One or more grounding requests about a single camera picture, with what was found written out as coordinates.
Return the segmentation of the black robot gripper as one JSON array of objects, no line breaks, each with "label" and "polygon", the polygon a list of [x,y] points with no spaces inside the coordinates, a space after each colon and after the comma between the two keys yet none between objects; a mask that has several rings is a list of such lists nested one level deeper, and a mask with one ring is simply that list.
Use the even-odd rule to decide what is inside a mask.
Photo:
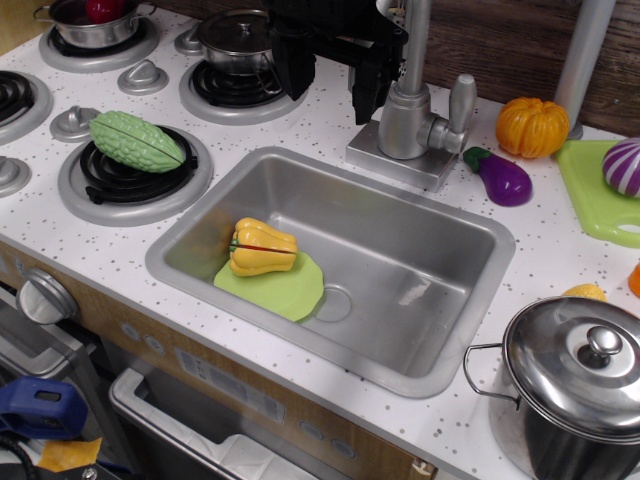
[{"label": "black robot gripper", "polygon": [[265,1],[271,50],[282,89],[292,100],[315,79],[322,56],[354,68],[357,125],[368,123],[399,78],[408,33],[374,1]]}]

